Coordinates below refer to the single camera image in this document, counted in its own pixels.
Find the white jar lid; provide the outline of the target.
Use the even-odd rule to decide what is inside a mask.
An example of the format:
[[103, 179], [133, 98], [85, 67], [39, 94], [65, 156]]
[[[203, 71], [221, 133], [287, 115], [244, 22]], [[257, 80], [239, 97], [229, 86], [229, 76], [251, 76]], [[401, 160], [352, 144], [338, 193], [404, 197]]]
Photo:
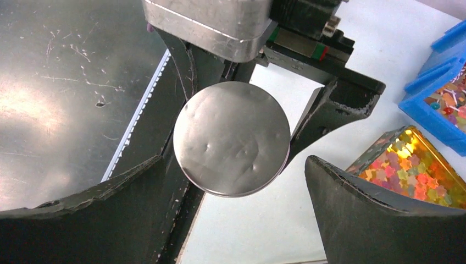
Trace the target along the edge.
[[269, 185], [290, 154], [291, 132], [279, 102], [245, 82], [208, 86], [190, 98], [173, 131], [186, 178], [221, 197], [244, 197]]

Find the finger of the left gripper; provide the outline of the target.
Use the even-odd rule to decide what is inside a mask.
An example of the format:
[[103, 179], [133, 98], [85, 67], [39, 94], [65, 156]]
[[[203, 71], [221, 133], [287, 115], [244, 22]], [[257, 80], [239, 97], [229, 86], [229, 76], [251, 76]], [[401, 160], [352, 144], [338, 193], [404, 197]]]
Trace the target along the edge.
[[185, 100], [189, 100], [199, 90], [220, 81], [225, 59], [161, 29], [157, 29], [156, 32], [171, 54], [173, 72], [181, 81]]
[[377, 80], [355, 84], [334, 79], [316, 89], [292, 133], [285, 166], [329, 132], [368, 118], [385, 88], [386, 85]]

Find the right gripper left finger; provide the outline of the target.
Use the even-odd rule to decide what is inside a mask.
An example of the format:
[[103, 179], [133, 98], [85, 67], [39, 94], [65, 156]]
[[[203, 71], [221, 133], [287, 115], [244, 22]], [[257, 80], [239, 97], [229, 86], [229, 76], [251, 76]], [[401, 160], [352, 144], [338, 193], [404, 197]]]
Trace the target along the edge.
[[1, 263], [152, 263], [168, 239], [155, 156], [80, 193], [1, 212]]

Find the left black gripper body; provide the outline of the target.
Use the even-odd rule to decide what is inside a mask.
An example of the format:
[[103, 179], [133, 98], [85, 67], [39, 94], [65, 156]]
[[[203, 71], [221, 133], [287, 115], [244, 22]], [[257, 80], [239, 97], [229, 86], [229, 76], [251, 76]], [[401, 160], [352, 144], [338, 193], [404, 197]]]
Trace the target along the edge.
[[386, 85], [346, 63], [354, 41], [337, 27], [341, 1], [234, 1], [229, 27], [242, 41], [258, 36], [261, 48], [247, 63], [229, 64], [229, 79], [248, 82], [253, 66], [273, 63], [322, 84], [318, 95], [381, 95]]

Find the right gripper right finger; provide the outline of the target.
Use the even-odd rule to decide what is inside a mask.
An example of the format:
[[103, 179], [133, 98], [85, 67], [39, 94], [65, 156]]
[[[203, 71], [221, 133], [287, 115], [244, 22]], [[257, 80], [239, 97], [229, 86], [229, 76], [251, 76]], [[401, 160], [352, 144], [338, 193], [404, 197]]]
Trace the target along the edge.
[[389, 191], [317, 156], [305, 177], [329, 263], [465, 263], [465, 210]]

